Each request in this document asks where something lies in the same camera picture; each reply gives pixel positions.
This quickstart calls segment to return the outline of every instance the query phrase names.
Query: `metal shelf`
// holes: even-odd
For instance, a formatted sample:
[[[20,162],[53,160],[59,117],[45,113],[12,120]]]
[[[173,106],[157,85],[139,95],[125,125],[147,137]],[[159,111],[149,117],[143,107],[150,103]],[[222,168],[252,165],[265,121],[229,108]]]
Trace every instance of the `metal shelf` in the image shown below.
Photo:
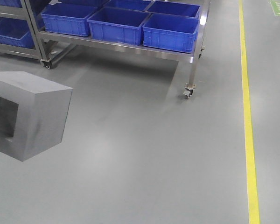
[[[21,47],[6,45],[6,44],[0,44],[0,52],[41,60],[43,57],[42,57],[42,54],[40,51],[38,40],[35,35],[35,28],[37,26],[33,25],[33,24],[36,24],[36,21],[33,16],[33,13],[31,14],[32,16],[30,16],[30,14],[28,12],[27,1],[30,1],[30,0],[21,0],[21,5],[23,6],[21,8],[0,6],[0,17],[12,18],[12,19],[18,19],[18,20],[26,20],[28,23],[34,44],[35,44],[35,49],[27,49],[27,48],[21,48]]]
[[[191,63],[192,66],[189,73],[189,81],[188,83],[186,83],[185,86],[186,90],[184,92],[186,98],[189,98],[193,94],[193,91],[196,89],[196,86],[194,85],[194,79],[195,79],[198,59],[200,58],[203,50],[203,37],[204,37],[205,25],[210,9],[210,0],[182,0],[182,2],[201,6],[198,38],[195,44],[194,53],[192,54],[174,52],[174,51],[162,50],[162,49],[154,49],[154,48],[143,47],[143,46],[133,46],[133,45],[123,44],[123,43],[99,41],[99,40],[94,40],[91,37],[79,37],[79,36],[49,33],[43,30],[40,31],[37,30],[36,36],[39,40],[39,45],[40,46],[42,45],[41,49],[42,47],[43,49],[45,49],[44,40],[49,40],[55,42],[65,42],[71,45],[82,45],[87,47],[108,49],[108,50],[114,50],[120,52],[133,53],[137,55],[151,56],[156,58]],[[59,55],[54,55],[54,56],[49,55],[50,52],[46,52],[46,50],[44,51],[45,52],[43,53],[43,55],[45,55],[45,57],[42,59],[42,61],[44,65],[48,69],[50,69],[52,68],[52,65],[55,61],[54,57],[57,57],[58,60],[60,60],[62,56],[66,55],[69,52],[69,48],[67,48],[64,52],[61,52]]]
[[[124,44],[124,43],[99,41],[99,40],[92,39],[90,37],[63,35],[63,34],[49,33],[45,31],[39,32],[38,36],[45,40],[66,42],[66,43],[72,43],[76,45],[83,45],[87,47],[108,49],[108,50],[133,53],[133,54],[144,55],[144,56],[152,56],[152,57],[168,59],[173,61],[184,61],[188,63],[192,63],[193,56],[194,56],[193,54],[154,49],[154,48],[148,48],[144,46],[134,46],[134,45]]]
[[[0,6],[0,17],[12,18],[18,20],[26,20],[26,13],[24,8]]]
[[[39,55],[36,49],[20,48],[11,45],[0,44],[0,52],[10,55],[39,59]]]

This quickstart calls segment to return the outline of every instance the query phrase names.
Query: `metal cart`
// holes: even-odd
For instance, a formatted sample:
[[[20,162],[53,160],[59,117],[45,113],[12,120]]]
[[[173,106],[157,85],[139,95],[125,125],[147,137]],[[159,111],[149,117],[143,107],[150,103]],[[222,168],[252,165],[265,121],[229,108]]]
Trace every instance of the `metal cart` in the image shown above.
[[[202,7],[202,10],[200,12],[200,27],[195,45],[195,50],[194,53],[190,54],[162,49],[154,49],[144,46],[133,46],[124,43],[105,42],[100,40],[94,40],[91,37],[80,37],[49,33],[44,31],[44,28],[38,29],[35,18],[33,16],[30,0],[21,0],[21,2],[22,5],[26,7],[26,9],[0,7],[0,16],[8,16],[10,18],[21,19],[29,18],[30,20],[28,21],[28,24],[30,29],[34,32],[33,39],[35,41],[36,49],[21,49],[0,44],[0,52],[40,59],[47,69],[52,69],[53,65],[56,62],[58,62],[64,55],[70,52],[76,45],[127,52],[137,55],[151,56],[179,62],[188,62],[191,63],[192,66],[189,74],[189,81],[188,83],[186,83],[185,86],[185,97],[189,98],[193,94],[193,91],[196,89],[194,79],[198,59],[201,57],[203,51],[203,36],[210,9],[210,0],[184,0],[185,3],[200,5]],[[51,51],[58,42],[68,43],[69,45],[59,54],[52,55]]]

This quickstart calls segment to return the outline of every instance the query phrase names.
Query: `crate rim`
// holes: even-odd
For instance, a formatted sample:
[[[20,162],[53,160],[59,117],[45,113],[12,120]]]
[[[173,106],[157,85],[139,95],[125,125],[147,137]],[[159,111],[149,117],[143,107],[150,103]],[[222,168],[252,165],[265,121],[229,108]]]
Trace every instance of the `crate rim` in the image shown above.
[[[151,17],[150,17],[150,19],[151,18],[153,18],[153,16],[154,15],[158,15],[158,14],[160,14],[160,13],[157,13],[157,14],[152,14],[151,15]],[[172,16],[172,17],[179,17],[180,18],[180,16],[178,16],[178,15],[170,15],[170,14],[162,14],[162,15],[165,15],[165,16]],[[195,31],[193,32],[193,33],[185,33],[185,32],[179,32],[179,31],[173,31],[173,30],[166,30],[166,31],[170,31],[170,32],[174,32],[174,33],[178,33],[178,34],[190,34],[190,35],[193,35],[193,34],[195,34],[196,32],[198,32],[198,29],[199,29],[199,19],[197,19],[197,18],[193,18],[193,17],[184,17],[184,19],[190,19],[190,20],[196,20],[196,21],[198,21],[198,25],[197,25],[197,27],[196,27],[196,29],[195,29]],[[146,27],[146,24],[149,22],[149,20],[147,20],[144,24],[143,24],[143,30],[144,29],[154,29],[154,30],[165,30],[165,29],[159,29],[159,28],[152,28],[152,27]]]
[[[199,16],[200,16],[200,11],[201,11],[201,5],[197,5],[197,4],[190,4],[190,3],[185,3],[185,2],[176,2],[176,1],[162,1],[162,0],[152,0],[152,3],[149,4],[147,6],[147,8],[145,9],[145,12],[148,12],[148,13],[153,13],[153,14],[166,14],[166,13],[156,13],[156,12],[152,12],[152,11],[149,11],[149,9],[154,5],[155,2],[165,2],[165,4],[178,4],[178,5],[190,5],[190,6],[198,6],[198,11],[195,15],[195,17],[191,17],[191,16],[186,16],[186,15],[176,15],[176,16],[181,16],[181,17],[189,17],[189,18],[194,18],[194,19],[199,19]]]
[[[96,21],[96,20],[91,20],[91,17],[95,16],[96,14],[98,14],[100,11],[102,11],[105,8],[111,8],[111,9],[116,9],[116,10],[122,10],[122,11],[134,11],[134,12],[138,12],[138,13],[143,13],[143,14],[147,14],[147,16],[145,17],[145,19],[142,21],[142,23],[139,26],[129,26],[129,25],[123,25],[123,24],[117,24],[117,23],[112,23],[112,22],[103,22],[103,21]],[[123,27],[123,28],[140,28],[143,26],[144,23],[146,23],[148,21],[148,19],[150,18],[151,13],[148,12],[142,12],[142,11],[137,11],[137,10],[130,10],[130,9],[124,9],[124,8],[114,8],[114,7],[103,7],[100,10],[98,10],[96,13],[94,13],[93,15],[91,15],[88,19],[87,22],[88,23],[96,23],[96,24],[104,24],[104,25],[112,25],[112,24],[116,24],[117,27]]]
[[[62,5],[74,5],[74,4],[68,4],[68,3],[58,2],[58,3],[54,4],[53,6],[55,6],[55,5],[57,5],[57,4],[62,4]],[[91,7],[91,8],[93,8],[94,11],[98,9],[98,7],[96,7],[96,6],[84,6],[84,5],[75,5],[75,6]],[[77,17],[64,16],[64,15],[49,15],[49,14],[46,14],[47,12],[48,12],[48,11],[46,10],[46,11],[42,12],[41,15],[42,15],[42,16],[45,16],[45,17],[46,17],[46,16],[54,16],[54,17],[58,17],[58,18],[73,18],[73,19],[80,19],[80,20],[85,20],[85,19],[90,18],[90,17],[93,15],[93,13],[94,13],[94,12],[92,11],[92,12],[90,12],[89,14],[87,14],[84,18],[77,18]]]
[[[107,4],[109,4],[109,2],[111,1],[116,1],[116,0],[107,0],[106,3],[104,3],[103,7],[105,8],[118,8],[118,7],[111,7],[111,6],[107,6]],[[137,12],[144,12],[144,13],[150,13],[147,12],[147,10],[150,8],[150,6],[155,2],[155,0],[139,0],[139,1],[149,1],[150,3],[145,7],[145,9],[143,9],[142,11],[140,10],[136,10],[136,9],[128,9],[128,8],[119,8],[119,9],[125,9],[125,10],[130,10],[130,11],[137,11]]]

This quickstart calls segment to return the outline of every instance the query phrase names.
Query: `yellow floor line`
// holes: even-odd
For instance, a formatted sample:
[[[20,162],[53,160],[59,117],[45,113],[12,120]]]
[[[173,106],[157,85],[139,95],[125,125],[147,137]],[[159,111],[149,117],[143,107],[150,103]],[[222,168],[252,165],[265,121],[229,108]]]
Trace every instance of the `yellow floor line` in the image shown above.
[[[242,82],[243,82],[243,98],[244,98],[245,149],[246,149],[247,188],[248,188],[248,203],[249,203],[249,224],[260,224],[256,168],[255,168],[255,158],[254,158],[254,145],[253,145],[251,103],[250,103],[250,93],[249,93],[249,77],[248,77],[248,68],[247,68],[243,0],[239,0],[239,23],[240,23],[240,40],[241,40],[241,55],[242,55]]]

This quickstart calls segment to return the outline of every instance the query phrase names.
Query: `gray metal box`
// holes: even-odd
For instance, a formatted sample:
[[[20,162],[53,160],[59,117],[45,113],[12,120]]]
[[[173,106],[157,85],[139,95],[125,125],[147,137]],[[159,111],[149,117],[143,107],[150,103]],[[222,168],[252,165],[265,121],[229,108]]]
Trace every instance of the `gray metal box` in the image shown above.
[[[59,144],[71,95],[26,72],[0,72],[0,152],[24,161]]]

